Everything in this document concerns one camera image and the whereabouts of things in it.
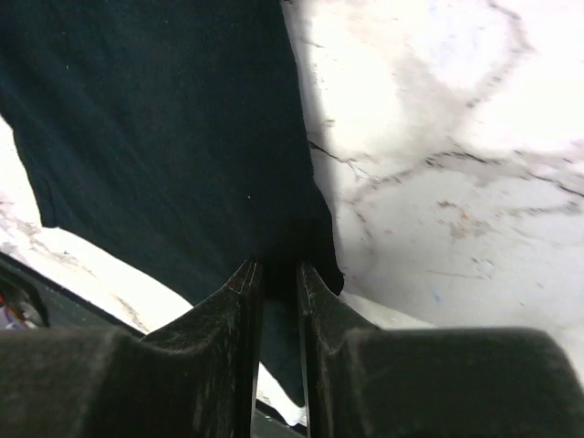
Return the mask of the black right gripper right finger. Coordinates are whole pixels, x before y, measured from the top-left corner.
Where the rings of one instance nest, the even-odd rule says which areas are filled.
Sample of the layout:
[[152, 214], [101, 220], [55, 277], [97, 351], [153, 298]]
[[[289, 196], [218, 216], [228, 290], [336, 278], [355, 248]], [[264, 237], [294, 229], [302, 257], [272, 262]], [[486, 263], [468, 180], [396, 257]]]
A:
[[531, 328], [392, 329], [297, 271], [311, 437], [580, 437], [583, 391]]

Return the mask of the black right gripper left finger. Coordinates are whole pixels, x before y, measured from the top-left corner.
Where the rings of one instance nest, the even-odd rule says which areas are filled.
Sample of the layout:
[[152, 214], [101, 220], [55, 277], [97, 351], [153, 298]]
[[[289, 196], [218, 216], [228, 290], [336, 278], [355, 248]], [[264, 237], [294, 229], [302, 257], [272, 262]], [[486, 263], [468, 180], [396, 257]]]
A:
[[139, 339], [50, 327], [1, 278], [4, 437], [248, 437], [263, 273], [243, 263], [211, 296]]

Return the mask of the black white boxer briefs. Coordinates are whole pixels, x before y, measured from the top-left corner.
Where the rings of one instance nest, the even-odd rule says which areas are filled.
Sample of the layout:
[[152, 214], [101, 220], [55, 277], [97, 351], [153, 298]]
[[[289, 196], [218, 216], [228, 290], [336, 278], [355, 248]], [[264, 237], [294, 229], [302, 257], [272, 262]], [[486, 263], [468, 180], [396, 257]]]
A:
[[4, 1], [1, 113], [44, 226], [191, 304], [258, 261], [260, 360], [303, 403], [297, 264], [344, 279], [277, 1]]

